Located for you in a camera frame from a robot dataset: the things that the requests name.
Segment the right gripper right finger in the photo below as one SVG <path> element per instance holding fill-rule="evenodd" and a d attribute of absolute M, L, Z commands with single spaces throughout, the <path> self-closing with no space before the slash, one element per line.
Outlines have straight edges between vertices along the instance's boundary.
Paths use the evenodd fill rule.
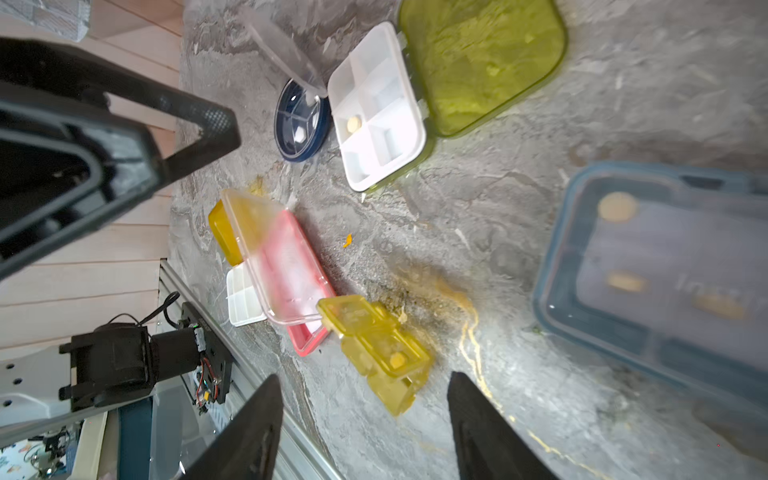
<path fill-rule="evenodd" d="M 447 400 L 462 479 L 554 479 L 471 379 L 451 373 Z"/>

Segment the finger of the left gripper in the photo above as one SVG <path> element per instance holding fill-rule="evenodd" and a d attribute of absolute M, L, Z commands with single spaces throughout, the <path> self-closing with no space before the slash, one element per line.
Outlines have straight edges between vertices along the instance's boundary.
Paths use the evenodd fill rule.
<path fill-rule="evenodd" d="M 162 181 L 173 183 L 241 146 L 234 112 L 169 87 L 80 48 L 32 39 L 1 39 L 1 83 L 12 100 L 30 100 L 44 111 L 133 130 L 147 145 Z M 161 158 L 140 122 L 112 114 L 112 94 L 199 127 L 200 137 Z"/>

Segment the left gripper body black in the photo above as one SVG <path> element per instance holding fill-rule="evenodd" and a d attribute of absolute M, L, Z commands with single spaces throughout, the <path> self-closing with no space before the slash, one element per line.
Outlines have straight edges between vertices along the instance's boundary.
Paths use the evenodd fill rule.
<path fill-rule="evenodd" d="M 145 125 L 2 83 L 2 278 L 108 225 L 164 184 Z"/>

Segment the blue pillbox clear lid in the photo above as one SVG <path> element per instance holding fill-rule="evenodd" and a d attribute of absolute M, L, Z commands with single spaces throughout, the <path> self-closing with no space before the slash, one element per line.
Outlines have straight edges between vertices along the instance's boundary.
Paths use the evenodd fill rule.
<path fill-rule="evenodd" d="M 569 182 L 533 290 L 550 332 L 767 405 L 767 179 L 603 162 Z"/>

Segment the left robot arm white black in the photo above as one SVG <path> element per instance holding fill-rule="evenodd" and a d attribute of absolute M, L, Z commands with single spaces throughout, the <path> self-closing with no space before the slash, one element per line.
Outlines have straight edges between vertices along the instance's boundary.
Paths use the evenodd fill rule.
<path fill-rule="evenodd" d="M 144 124 L 110 111 L 111 96 L 195 124 L 200 136 L 163 156 Z M 240 144 L 227 107 L 70 45 L 3 38 L 2 276 L 100 230 Z M 65 421 L 136 401 L 201 359 L 191 329 L 152 335 L 145 321 L 112 319 L 3 362 L 1 424 Z"/>

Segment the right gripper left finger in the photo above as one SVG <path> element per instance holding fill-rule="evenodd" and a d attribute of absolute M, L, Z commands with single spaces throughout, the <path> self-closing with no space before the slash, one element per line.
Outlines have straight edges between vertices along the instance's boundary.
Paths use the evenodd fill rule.
<path fill-rule="evenodd" d="M 271 479 L 277 460 L 283 410 L 280 381 L 272 374 L 181 477 Z"/>

